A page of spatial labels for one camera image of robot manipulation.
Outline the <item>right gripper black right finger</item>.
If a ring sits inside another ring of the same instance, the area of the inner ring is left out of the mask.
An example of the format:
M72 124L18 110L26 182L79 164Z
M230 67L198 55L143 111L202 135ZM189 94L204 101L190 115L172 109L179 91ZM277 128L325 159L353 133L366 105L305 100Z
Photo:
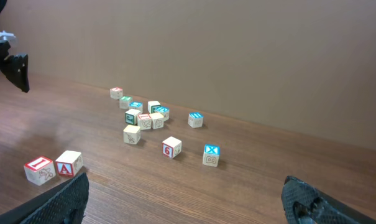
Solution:
M376 224L373 218L290 175L283 185L282 204L289 224Z

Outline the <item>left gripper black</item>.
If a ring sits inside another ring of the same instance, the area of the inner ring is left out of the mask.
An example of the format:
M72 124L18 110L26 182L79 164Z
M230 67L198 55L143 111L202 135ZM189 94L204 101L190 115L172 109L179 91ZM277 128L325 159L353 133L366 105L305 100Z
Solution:
M5 59L11 48L7 40L0 40L0 69L6 78L22 92L27 93L30 90L28 80L28 62L27 54L11 55Z

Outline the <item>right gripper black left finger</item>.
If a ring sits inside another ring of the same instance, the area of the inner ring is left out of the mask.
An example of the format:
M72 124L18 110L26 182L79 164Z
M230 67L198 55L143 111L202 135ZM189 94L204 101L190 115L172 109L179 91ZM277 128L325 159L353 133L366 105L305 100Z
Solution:
M89 199L86 173L0 215L0 224L81 224Z

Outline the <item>red letter A block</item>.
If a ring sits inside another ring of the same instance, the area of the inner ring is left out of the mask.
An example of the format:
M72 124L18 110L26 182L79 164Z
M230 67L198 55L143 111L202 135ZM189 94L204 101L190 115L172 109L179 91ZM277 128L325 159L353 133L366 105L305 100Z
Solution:
M55 165L59 175L74 177L83 167L82 153L77 151L65 151L55 160Z

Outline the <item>red letter I block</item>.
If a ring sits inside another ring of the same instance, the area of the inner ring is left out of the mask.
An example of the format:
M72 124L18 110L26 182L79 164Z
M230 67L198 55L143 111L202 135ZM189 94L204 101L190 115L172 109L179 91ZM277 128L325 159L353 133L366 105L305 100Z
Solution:
M56 176L54 163L51 159L40 156L24 164L27 180L41 186Z

